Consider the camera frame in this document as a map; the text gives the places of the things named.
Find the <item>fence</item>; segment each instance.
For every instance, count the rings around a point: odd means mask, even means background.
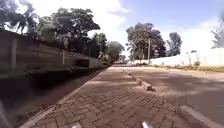
[[[172,57],[164,57],[151,59],[151,64],[156,65],[194,65],[195,62],[200,62],[201,66],[223,66],[224,65],[224,48],[209,49],[205,52],[195,52],[189,54],[181,54]],[[141,63],[148,63],[147,60],[142,60]]]
[[[77,59],[88,59],[89,67],[103,63],[96,58],[51,47],[49,43],[40,40],[9,31],[0,31],[1,73],[33,67],[72,66]]]

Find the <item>brick sidewalk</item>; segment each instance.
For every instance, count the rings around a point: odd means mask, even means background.
[[[141,128],[143,120],[154,128],[190,128],[175,107],[143,91],[119,67],[110,67],[33,128]]]

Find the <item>bush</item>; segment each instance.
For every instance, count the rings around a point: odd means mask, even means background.
[[[199,66],[197,71],[224,72],[224,66]]]
[[[196,61],[196,62],[194,62],[194,66],[200,66],[200,61]]]

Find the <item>concrete curb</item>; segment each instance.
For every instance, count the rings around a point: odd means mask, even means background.
[[[193,110],[192,108],[183,105],[179,108],[178,113],[187,119],[193,127],[197,128],[224,128],[224,126],[210,120],[208,117]]]
[[[149,83],[133,76],[131,73],[125,71],[123,68],[122,70],[123,72],[132,76],[132,78],[137,82],[137,84],[143,86],[144,89],[147,89],[149,87],[153,89]],[[192,108],[186,105],[179,107],[177,113],[181,115],[183,118],[185,118],[195,128],[224,128],[224,126],[212,121],[208,117],[202,115],[201,113],[193,110]]]
[[[98,75],[96,75],[94,78],[90,79],[89,81],[92,81],[94,79],[96,79],[96,77],[100,76],[101,74],[103,74],[105,71],[107,71],[108,68],[104,71],[102,71],[101,73],[99,73]],[[41,112],[38,112],[37,114],[35,114],[34,116],[32,116],[31,118],[29,118],[23,125],[19,126],[19,128],[30,128],[32,126],[34,126],[39,120],[41,120],[42,118],[44,118],[46,115],[48,115],[49,113],[51,113],[52,111],[55,110],[57,105],[63,104],[66,100],[68,100],[70,97],[72,97],[75,93],[77,93],[80,89],[82,89],[83,87],[87,86],[89,81],[87,81],[85,84],[83,84],[81,87],[75,89],[74,91],[72,91],[71,93],[69,93],[68,95],[64,96],[61,100],[59,100],[55,105],[51,105],[48,108],[42,110]]]
[[[128,74],[129,76],[131,76],[132,79],[136,81],[137,85],[138,86],[142,86],[144,88],[144,90],[146,90],[146,91],[155,91],[155,89],[152,88],[152,85],[151,84],[145,82],[144,80],[142,80],[140,78],[135,77],[134,75],[132,75],[131,73],[127,72],[123,68],[121,68],[121,70],[124,73]]]

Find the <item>asphalt road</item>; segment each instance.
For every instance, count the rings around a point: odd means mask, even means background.
[[[224,74],[168,71],[149,67],[124,67],[150,83],[156,95],[176,106],[188,105],[224,125]]]

